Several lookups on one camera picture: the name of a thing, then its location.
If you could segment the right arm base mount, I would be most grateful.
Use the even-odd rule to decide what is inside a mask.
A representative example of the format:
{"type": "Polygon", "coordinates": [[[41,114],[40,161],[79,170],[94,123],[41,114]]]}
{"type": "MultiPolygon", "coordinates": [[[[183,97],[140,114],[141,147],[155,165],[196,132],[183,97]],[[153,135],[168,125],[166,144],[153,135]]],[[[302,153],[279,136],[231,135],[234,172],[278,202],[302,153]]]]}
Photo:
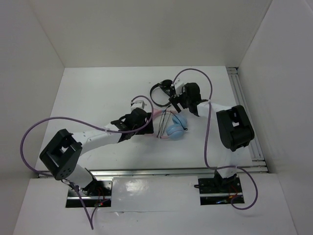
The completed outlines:
{"type": "Polygon", "coordinates": [[[222,187],[217,187],[213,178],[199,178],[194,188],[199,190],[202,206],[231,204],[232,199],[233,204],[245,202],[239,177],[233,183],[222,187]]]}

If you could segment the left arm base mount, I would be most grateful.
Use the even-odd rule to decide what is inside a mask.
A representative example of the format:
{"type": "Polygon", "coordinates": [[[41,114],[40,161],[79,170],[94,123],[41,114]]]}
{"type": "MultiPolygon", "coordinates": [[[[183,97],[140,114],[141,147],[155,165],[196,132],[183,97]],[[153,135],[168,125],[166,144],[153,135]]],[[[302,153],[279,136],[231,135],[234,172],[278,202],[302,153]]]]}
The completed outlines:
{"type": "MultiPolygon", "coordinates": [[[[80,195],[86,208],[94,208],[96,205],[100,208],[110,208],[112,205],[112,187],[113,178],[103,178],[97,180],[99,186],[87,192],[83,189],[79,189],[80,195]]],[[[75,192],[75,190],[69,186],[67,191],[66,208],[82,208],[83,205],[75,192]]]]}

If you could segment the pink blue cat-ear headphones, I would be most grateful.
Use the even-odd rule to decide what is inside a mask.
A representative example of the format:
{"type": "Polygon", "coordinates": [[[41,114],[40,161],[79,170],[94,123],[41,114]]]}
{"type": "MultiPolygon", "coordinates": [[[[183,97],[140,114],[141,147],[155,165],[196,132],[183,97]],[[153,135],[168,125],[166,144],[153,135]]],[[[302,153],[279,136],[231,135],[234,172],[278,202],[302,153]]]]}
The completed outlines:
{"type": "Polygon", "coordinates": [[[154,109],[153,120],[157,117],[165,118],[168,116],[166,123],[160,123],[158,130],[146,136],[155,137],[161,140],[178,140],[181,139],[184,132],[188,130],[187,119],[174,110],[157,110],[154,109]]]}

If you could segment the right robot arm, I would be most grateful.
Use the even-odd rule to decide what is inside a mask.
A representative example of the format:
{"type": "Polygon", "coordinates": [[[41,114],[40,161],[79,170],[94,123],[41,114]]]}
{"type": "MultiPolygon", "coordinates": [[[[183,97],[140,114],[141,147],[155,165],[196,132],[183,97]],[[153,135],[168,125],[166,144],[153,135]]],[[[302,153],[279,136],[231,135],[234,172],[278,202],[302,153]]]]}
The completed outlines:
{"type": "Polygon", "coordinates": [[[180,112],[188,109],[197,117],[207,118],[205,134],[204,161],[209,169],[214,170],[213,186],[215,190],[224,192],[235,181],[240,164],[242,151],[249,146],[255,134],[242,105],[223,106],[203,99],[197,83],[182,83],[176,81],[171,85],[169,101],[180,112]],[[225,147],[217,167],[210,166],[207,161],[207,144],[209,140],[210,124],[217,123],[219,141],[225,147]]]}

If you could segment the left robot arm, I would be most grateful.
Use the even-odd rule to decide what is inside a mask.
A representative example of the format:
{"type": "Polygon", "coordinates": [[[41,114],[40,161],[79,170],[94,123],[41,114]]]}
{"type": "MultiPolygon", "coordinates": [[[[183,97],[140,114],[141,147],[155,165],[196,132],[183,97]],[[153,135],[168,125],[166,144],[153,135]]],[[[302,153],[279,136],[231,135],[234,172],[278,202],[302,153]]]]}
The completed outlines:
{"type": "Polygon", "coordinates": [[[152,117],[152,112],[135,108],[106,125],[104,130],[70,133],[62,129],[40,153],[40,159],[55,180],[67,180],[72,187],[78,186],[83,194],[92,195],[104,186],[88,169],[78,165],[80,156],[105,145],[129,140],[134,135],[152,134],[152,117]]]}

